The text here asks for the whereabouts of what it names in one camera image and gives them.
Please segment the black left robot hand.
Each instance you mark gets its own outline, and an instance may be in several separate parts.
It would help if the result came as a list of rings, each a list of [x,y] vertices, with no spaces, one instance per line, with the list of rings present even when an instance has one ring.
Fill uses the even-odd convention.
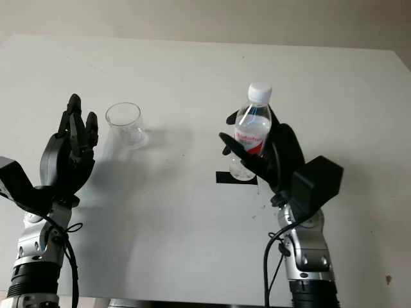
[[[81,99],[72,94],[40,160],[41,186],[48,187],[53,199],[70,204],[88,181],[94,167],[94,147],[98,143],[98,118],[89,112],[82,119]]]

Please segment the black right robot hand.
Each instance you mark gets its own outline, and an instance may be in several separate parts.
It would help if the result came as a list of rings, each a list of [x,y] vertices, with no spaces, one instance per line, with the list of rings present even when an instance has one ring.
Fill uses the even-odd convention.
[[[225,144],[222,154],[236,155],[241,167],[266,181],[274,192],[272,205],[282,207],[290,198],[293,172],[302,167],[305,161],[292,128],[286,123],[280,123],[271,107],[268,107],[268,113],[271,127],[260,154],[247,153],[227,133],[220,132],[218,136]]]

